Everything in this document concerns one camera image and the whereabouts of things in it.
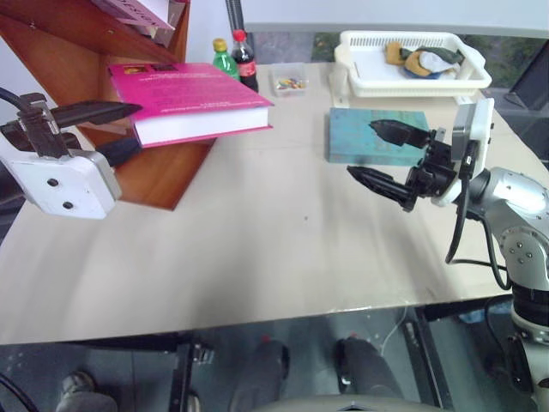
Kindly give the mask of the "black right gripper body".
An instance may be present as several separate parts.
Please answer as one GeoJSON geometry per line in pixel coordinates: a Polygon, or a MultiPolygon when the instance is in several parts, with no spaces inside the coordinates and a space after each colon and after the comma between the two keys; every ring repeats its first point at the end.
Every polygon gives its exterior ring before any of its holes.
{"type": "Polygon", "coordinates": [[[451,146],[445,143],[446,129],[419,131],[415,129],[408,145],[422,148],[424,157],[408,173],[406,186],[411,189],[404,209],[411,211],[419,197],[437,202],[452,187],[457,171],[451,159],[451,146]]]}

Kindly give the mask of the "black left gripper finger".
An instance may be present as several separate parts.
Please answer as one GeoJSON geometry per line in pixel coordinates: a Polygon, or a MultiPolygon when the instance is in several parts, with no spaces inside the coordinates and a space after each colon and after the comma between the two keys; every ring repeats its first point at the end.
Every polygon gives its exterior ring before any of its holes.
{"type": "Polygon", "coordinates": [[[60,128],[91,123],[109,124],[139,112],[141,105],[118,101],[86,100],[51,109],[51,115],[60,128]]]}
{"type": "Polygon", "coordinates": [[[107,160],[110,167],[119,167],[142,151],[142,146],[134,137],[124,137],[101,144],[95,148],[107,160]]]}

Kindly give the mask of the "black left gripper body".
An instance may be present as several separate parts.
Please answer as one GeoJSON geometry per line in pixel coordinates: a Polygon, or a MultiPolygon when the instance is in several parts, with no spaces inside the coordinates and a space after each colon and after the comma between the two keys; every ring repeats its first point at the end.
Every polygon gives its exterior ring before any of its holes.
{"type": "Polygon", "coordinates": [[[31,93],[18,96],[1,93],[1,100],[18,109],[17,120],[1,126],[1,133],[15,148],[33,149],[40,157],[59,159],[69,155],[64,136],[46,104],[43,94],[31,93]]]}

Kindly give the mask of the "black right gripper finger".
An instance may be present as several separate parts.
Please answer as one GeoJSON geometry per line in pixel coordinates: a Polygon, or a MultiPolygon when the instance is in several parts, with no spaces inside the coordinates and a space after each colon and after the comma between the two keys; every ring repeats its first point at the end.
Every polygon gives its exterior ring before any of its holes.
{"type": "Polygon", "coordinates": [[[407,144],[415,148],[423,148],[430,143],[428,130],[422,130],[401,121],[380,119],[371,121],[369,126],[382,140],[400,147],[407,144]]]}
{"type": "Polygon", "coordinates": [[[395,182],[394,179],[376,169],[369,167],[347,166],[349,174],[364,187],[398,203],[413,200],[413,190],[395,182]]]}

